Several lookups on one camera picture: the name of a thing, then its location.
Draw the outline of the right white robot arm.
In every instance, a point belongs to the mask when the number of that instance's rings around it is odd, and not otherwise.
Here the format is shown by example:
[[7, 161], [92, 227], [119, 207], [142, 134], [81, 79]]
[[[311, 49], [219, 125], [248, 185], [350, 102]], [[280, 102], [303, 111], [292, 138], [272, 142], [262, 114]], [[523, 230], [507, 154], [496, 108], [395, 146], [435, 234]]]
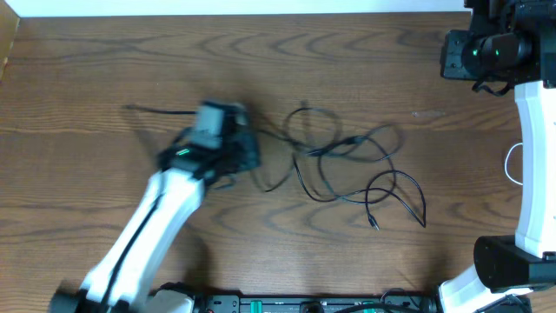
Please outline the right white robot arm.
[[522, 198], [512, 235], [481, 236], [473, 265], [438, 288], [440, 312], [526, 312], [524, 296], [555, 285], [555, 2], [466, 0], [468, 30], [450, 30], [440, 56], [446, 79], [495, 96], [513, 91], [522, 135]]

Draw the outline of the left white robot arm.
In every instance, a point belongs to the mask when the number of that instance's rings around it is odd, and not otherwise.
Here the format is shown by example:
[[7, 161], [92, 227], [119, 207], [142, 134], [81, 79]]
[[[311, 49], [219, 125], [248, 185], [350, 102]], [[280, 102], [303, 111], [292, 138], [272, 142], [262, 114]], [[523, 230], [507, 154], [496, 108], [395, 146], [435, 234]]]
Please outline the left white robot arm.
[[240, 103], [204, 101], [193, 126], [183, 130], [157, 157], [134, 215], [112, 248], [70, 294], [57, 290], [50, 312], [185, 312], [200, 310], [184, 291], [153, 291], [164, 257], [208, 188], [225, 176], [250, 171], [260, 152], [247, 108]]

